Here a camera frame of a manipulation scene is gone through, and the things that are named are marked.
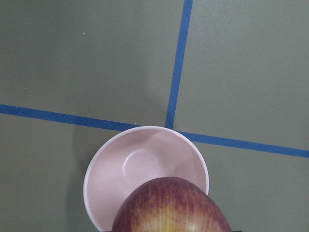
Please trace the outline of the pink bowl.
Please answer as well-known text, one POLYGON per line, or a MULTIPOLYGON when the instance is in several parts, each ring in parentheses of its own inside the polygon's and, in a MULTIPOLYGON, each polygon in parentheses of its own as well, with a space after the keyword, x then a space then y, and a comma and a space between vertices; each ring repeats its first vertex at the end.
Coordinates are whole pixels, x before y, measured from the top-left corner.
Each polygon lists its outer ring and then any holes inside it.
POLYGON ((160 177, 180 177, 209 192, 206 163, 197 147, 179 132, 142 126, 108 140, 90 161, 84 177, 84 205, 96 229, 110 232, 128 195, 160 177))

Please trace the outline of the red apple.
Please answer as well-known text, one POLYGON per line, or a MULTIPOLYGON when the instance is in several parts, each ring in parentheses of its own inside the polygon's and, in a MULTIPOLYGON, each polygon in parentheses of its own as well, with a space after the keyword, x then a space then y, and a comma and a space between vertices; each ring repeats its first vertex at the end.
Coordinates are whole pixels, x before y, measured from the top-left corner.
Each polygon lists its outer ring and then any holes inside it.
POLYGON ((178 177, 148 181, 120 207, 113 232, 230 232, 217 204, 193 183, 178 177))

